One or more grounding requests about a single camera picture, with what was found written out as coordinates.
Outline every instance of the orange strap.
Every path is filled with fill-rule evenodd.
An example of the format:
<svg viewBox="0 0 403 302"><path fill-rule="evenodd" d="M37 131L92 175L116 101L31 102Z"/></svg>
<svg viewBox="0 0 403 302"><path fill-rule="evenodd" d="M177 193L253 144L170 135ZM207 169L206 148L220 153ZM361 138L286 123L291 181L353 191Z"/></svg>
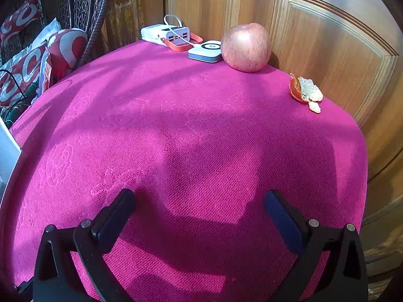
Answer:
<svg viewBox="0 0 403 302"><path fill-rule="evenodd" d="M190 38L192 40L196 41L197 44L200 44L203 42L203 39L200 36L197 36L196 34L193 34L193 33L190 33ZM185 52L185 51L190 50L193 47L193 45L191 45L191 44L175 45L163 37L161 37L161 41L163 43L165 43L165 45L167 47L169 47L171 50L174 50L176 52Z"/></svg>

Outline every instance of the pillow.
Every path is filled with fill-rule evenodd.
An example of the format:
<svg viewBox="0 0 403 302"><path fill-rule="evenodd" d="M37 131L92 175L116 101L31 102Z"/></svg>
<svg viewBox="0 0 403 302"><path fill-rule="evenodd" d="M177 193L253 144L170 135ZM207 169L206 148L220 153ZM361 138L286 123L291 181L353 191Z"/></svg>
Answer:
<svg viewBox="0 0 403 302"><path fill-rule="evenodd" d="M54 82L69 74L84 52L87 33L79 28L63 29L49 38Z"/></svg>
<svg viewBox="0 0 403 302"><path fill-rule="evenodd" d="M38 0L26 0L0 28L0 39L2 45L6 46L9 38L25 28L35 19L40 19L41 14L37 7Z"/></svg>
<svg viewBox="0 0 403 302"><path fill-rule="evenodd" d="M34 103L34 101L39 98L44 92L46 92L48 88L52 85L52 58L48 49L46 49L44 55L42 56L41 66L39 70L38 88L36 89L36 96L35 98L33 98L32 103Z"/></svg>
<svg viewBox="0 0 403 302"><path fill-rule="evenodd" d="M7 69L7 70L11 71L10 68L12 68L12 66L15 65L18 61L20 61L21 58L24 55L26 55L29 51L30 51L29 47L22 49L20 52L18 52L16 55L14 55L10 60L8 60L5 64L3 64L1 69Z"/></svg>
<svg viewBox="0 0 403 302"><path fill-rule="evenodd" d="M39 68L45 48L46 44L37 47L8 69L13 74L22 91L24 91L29 84L38 80ZM3 106L13 105L22 96L14 80L5 72L0 73L0 92L0 105Z"/></svg>
<svg viewBox="0 0 403 302"><path fill-rule="evenodd" d="M37 48L38 46L42 45L44 41L49 41L49 38L56 34L58 31L62 29L60 23L55 19L53 19L49 25L47 25L41 33L35 38L32 44L29 46L29 51L32 49Z"/></svg>

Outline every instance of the white pillow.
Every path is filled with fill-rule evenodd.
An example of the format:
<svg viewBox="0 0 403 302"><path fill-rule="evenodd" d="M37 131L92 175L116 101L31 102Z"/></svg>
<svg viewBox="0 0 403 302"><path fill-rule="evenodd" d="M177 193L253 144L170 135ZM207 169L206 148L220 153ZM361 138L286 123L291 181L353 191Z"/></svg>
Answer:
<svg viewBox="0 0 403 302"><path fill-rule="evenodd" d="M62 29L60 23L55 19L49 23L39 35L35 38L32 44L29 46L28 51L36 49L37 47L41 46L44 41L48 41L49 38L54 34L57 33Z"/></svg>

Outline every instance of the magenta table cover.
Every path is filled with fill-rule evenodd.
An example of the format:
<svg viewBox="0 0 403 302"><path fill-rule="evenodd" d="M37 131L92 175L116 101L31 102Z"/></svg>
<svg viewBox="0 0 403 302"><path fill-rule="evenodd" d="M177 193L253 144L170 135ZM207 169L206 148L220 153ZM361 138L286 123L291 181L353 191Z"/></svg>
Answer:
<svg viewBox="0 0 403 302"><path fill-rule="evenodd" d="M327 98L311 112L289 81L140 42L50 88L11 130L27 161L5 229L10 279L33 275L46 225L75 227L126 187L136 210L104 259L135 301L266 301L296 259L266 191L334 227L359 228L365 203L360 129Z"/></svg>

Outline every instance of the white power bank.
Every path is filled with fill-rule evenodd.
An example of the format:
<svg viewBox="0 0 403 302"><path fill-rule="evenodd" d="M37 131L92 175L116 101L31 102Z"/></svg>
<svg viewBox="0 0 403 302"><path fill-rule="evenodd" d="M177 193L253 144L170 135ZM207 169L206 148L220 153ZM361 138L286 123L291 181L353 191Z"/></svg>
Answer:
<svg viewBox="0 0 403 302"><path fill-rule="evenodd" d="M153 25L144 27L141 30L142 40L163 45L165 47L166 45L161 41L161 38L164 38L175 45L187 44L185 41L181 40L179 36L189 41L190 30L187 27L181 26L171 26L171 28L177 35L172 33L167 25Z"/></svg>

